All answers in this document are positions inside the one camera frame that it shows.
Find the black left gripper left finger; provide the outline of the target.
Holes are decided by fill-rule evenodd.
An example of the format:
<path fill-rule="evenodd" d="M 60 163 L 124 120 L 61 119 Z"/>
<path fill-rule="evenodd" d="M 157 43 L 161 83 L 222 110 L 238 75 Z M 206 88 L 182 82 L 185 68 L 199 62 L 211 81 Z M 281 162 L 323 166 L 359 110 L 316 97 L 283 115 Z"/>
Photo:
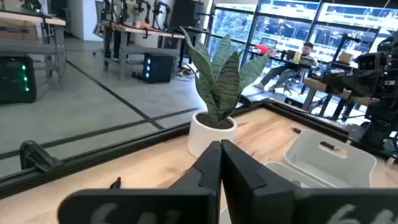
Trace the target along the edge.
<path fill-rule="evenodd" d="M 166 189 L 85 189 L 67 196 L 59 223 L 218 223 L 221 144 L 213 141 Z"/>

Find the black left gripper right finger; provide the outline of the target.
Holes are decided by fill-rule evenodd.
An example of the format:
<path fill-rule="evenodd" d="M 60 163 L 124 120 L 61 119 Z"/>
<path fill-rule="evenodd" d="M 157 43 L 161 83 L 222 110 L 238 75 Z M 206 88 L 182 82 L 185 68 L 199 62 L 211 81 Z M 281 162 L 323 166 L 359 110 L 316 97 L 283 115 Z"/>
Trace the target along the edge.
<path fill-rule="evenodd" d="M 397 189 L 301 188 L 222 140 L 232 223 L 397 223 Z"/>

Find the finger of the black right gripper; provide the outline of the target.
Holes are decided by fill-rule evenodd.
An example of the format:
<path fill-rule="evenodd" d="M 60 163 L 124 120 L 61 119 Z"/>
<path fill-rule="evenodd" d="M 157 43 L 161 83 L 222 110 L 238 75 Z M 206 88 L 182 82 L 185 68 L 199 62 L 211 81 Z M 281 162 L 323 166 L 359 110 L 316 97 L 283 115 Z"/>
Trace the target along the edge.
<path fill-rule="evenodd" d="M 324 73 L 320 77 L 320 82 L 326 85 L 326 92 L 331 94 L 342 94 L 344 89 L 351 90 L 355 95 L 370 94 L 370 87 L 366 82 L 370 78 L 373 70 L 357 70 L 352 75 L 345 72 L 340 73 Z"/>

